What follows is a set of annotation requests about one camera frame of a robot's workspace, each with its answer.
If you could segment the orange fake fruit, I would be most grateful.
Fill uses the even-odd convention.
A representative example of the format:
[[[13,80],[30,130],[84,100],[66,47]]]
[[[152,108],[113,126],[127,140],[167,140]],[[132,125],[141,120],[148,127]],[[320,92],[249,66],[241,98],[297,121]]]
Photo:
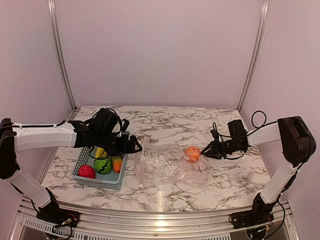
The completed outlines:
[[[196,146],[189,146],[184,150],[184,159],[189,163],[196,163],[201,156],[201,150]]]

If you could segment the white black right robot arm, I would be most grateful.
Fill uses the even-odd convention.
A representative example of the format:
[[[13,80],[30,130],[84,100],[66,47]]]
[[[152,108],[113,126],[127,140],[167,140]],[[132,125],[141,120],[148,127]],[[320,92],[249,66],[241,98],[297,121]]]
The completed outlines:
[[[264,189],[253,199],[250,210],[232,213],[229,221],[234,229],[260,225],[273,220],[273,208],[288,190],[297,174],[316,151],[316,140],[300,116],[283,117],[248,131],[242,120],[227,124],[229,134],[222,135],[212,125],[211,141],[202,155],[213,159],[226,159],[235,152],[246,153],[250,147],[280,143],[279,166]]]

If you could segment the clear polka dot zip bag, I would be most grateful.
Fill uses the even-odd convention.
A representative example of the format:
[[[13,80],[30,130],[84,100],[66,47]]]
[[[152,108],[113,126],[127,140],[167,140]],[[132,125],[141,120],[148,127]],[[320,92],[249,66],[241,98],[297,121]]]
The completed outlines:
[[[202,154],[198,161],[185,160],[185,149],[173,143],[154,144],[145,137],[142,151],[135,154],[133,166],[140,187],[168,184],[202,186],[210,180],[210,163]]]

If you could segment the pink fake fruit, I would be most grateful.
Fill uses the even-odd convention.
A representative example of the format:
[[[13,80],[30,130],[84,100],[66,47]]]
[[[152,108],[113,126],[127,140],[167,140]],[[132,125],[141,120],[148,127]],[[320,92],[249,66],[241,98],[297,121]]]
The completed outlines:
[[[84,178],[95,179],[96,178],[96,171],[90,165],[84,164],[78,169],[78,176]]]

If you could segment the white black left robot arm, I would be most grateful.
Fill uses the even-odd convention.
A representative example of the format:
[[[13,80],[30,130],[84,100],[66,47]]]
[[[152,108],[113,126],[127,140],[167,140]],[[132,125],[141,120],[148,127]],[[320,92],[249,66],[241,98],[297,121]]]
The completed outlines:
[[[71,120],[57,124],[23,125],[4,118],[0,123],[0,178],[37,206],[37,218],[61,226],[75,227],[79,212],[60,208],[53,193],[23,172],[16,154],[51,147],[100,147],[108,155],[135,154],[142,151],[137,138],[126,133],[129,121],[111,108],[101,108],[86,121]]]

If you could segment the green fake lettuce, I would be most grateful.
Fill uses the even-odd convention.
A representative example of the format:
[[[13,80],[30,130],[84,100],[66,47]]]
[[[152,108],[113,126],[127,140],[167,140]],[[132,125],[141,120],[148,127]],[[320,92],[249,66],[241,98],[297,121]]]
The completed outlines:
[[[109,174],[112,170],[112,162],[109,157],[104,159],[96,159],[93,166],[95,171],[101,175]]]

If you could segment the yellow fake banana bunch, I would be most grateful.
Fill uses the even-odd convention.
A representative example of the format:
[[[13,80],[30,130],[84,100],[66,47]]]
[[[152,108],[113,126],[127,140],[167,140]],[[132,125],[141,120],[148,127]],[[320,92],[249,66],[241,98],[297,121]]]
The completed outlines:
[[[106,158],[108,156],[108,153],[101,147],[98,147],[95,152],[95,158],[100,159],[100,158]]]

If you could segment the orange green fake mango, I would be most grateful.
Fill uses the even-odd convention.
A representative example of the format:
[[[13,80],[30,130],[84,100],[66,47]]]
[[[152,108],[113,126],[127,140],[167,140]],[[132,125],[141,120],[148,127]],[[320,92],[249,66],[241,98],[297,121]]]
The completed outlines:
[[[119,174],[122,169],[123,157],[121,155],[112,156],[111,163],[112,163],[113,171]]]

